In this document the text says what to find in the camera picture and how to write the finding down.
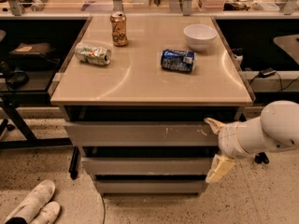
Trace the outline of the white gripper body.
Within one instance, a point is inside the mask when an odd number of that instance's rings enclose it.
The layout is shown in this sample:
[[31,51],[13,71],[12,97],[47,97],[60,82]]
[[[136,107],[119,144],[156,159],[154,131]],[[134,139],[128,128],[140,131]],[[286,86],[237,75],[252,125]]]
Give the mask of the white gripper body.
[[237,138],[238,122],[225,124],[218,135],[218,146],[223,155],[228,158],[245,158],[249,155],[245,149],[240,146]]

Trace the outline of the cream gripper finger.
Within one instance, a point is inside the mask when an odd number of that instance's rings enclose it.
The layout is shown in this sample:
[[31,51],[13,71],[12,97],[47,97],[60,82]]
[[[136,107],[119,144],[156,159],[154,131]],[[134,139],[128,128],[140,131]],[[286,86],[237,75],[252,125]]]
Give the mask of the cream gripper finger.
[[206,175],[208,184],[219,182],[235,167],[235,160],[225,155],[216,154],[213,158],[211,168]]
[[213,118],[204,118],[204,122],[210,126],[214,134],[219,134],[221,132],[221,129],[225,126],[223,122],[220,122]]

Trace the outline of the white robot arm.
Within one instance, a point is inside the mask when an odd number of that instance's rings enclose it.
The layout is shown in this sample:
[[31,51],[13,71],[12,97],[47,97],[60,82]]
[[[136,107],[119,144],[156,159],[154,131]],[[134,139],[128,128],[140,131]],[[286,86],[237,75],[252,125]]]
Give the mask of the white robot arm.
[[299,104],[275,101],[261,115],[246,121],[222,123],[205,118],[218,136],[220,154],[213,158],[206,175],[208,184],[219,182],[235,166],[235,159],[262,157],[265,152],[299,148]]

